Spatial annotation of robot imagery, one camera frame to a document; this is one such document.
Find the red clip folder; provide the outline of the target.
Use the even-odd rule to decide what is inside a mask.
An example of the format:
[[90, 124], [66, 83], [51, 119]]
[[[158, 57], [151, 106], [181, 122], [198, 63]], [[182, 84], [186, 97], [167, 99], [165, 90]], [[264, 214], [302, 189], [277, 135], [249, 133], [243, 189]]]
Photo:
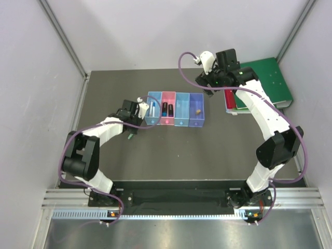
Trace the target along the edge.
[[236, 108], [236, 101], [234, 98], [234, 94], [232, 90], [225, 90], [225, 101], [226, 101], [226, 108], [227, 109], [234, 109]]

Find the green spiral notebook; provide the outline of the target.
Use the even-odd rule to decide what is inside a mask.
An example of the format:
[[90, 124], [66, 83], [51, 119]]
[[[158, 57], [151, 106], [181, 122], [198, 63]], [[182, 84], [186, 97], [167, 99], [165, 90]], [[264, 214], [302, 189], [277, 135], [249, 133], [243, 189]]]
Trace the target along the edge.
[[232, 115], [240, 115], [240, 114], [250, 114], [251, 112], [245, 108], [245, 109], [237, 109], [237, 108], [227, 108], [226, 113], [232, 114]]

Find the black blue highlighter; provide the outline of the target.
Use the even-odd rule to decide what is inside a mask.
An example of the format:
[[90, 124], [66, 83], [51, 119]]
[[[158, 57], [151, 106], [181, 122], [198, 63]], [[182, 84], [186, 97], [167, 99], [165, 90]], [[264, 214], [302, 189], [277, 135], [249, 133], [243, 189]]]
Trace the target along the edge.
[[168, 115], [168, 103], [162, 103], [162, 117], [166, 117]]

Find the pink drawer box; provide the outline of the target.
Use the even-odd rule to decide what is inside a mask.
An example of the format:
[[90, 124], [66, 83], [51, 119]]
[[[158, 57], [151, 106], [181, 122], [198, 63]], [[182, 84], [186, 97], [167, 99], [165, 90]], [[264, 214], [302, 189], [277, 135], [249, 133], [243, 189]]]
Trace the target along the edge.
[[175, 116], [175, 101], [176, 92], [174, 91], [163, 91], [161, 102], [162, 102], [162, 117], [160, 120], [161, 125], [173, 126]]

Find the green ring binder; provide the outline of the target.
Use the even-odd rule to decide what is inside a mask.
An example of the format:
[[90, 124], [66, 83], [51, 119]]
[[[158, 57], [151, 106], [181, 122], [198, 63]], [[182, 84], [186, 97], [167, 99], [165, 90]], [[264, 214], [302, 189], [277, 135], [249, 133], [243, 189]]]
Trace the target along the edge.
[[267, 58], [252, 62], [240, 63], [241, 68], [251, 67], [258, 75], [262, 88], [271, 102], [278, 109], [289, 107], [293, 96], [281, 73], [276, 58]]

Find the black purple highlighter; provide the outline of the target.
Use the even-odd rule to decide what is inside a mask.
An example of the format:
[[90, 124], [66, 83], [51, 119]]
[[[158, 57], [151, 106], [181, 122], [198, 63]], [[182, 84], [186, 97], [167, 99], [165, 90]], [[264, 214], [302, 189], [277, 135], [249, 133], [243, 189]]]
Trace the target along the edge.
[[173, 105], [172, 104], [168, 105], [168, 116], [169, 117], [174, 117], [174, 109], [173, 109]]

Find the purple drawer box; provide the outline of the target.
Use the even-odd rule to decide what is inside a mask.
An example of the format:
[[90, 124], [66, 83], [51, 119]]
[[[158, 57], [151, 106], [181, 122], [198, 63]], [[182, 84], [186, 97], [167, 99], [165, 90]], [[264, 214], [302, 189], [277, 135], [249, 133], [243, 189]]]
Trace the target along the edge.
[[189, 127], [201, 128], [205, 122], [204, 96], [202, 93], [189, 94]]

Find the orange white marker pen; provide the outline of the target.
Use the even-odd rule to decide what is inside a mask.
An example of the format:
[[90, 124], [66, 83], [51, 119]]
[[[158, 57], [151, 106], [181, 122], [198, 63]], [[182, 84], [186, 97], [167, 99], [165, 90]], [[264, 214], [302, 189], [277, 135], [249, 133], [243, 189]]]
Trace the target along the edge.
[[153, 116], [153, 106], [154, 106], [154, 102], [151, 101], [150, 106], [149, 106], [149, 117]]

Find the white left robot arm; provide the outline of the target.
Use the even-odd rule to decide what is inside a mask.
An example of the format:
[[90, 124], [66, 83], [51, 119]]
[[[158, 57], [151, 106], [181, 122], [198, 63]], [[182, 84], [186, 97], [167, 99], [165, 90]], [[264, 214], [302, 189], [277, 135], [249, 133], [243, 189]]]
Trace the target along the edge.
[[64, 158], [61, 159], [61, 171], [101, 191], [99, 198], [105, 205], [115, 204], [118, 194], [112, 190], [113, 182], [99, 169], [100, 147], [125, 131], [137, 134], [148, 109], [149, 105], [141, 98], [136, 102], [124, 100], [116, 113], [108, 115], [96, 126], [69, 133]]

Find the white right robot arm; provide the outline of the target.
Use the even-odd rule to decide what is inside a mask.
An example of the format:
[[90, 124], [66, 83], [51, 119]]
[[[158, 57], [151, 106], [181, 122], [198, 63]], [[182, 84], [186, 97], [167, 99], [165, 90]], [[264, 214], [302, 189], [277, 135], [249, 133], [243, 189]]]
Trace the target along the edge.
[[297, 127], [295, 133], [269, 106], [272, 102], [258, 75], [250, 66], [240, 65], [234, 49], [217, 54], [204, 51], [194, 61], [203, 67], [196, 83], [205, 88], [232, 87], [232, 92], [246, 105], [261, 129], [264, 142], [256, 150], [258, 162], [240, 191], [228, 198], [234, 208], [254, 205], [266, 192], [269, 181], [296, 155], [303, 130]]

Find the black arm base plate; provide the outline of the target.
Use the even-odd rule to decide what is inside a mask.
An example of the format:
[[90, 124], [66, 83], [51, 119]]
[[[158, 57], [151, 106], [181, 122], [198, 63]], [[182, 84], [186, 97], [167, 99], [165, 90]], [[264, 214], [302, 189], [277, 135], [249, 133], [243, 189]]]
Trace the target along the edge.
[[124, 203], [124, 214], [233, 214], [234, 208], [269, 206], [269, 190], [249, 200], [243, 180], [116, 181], [111, 190]]

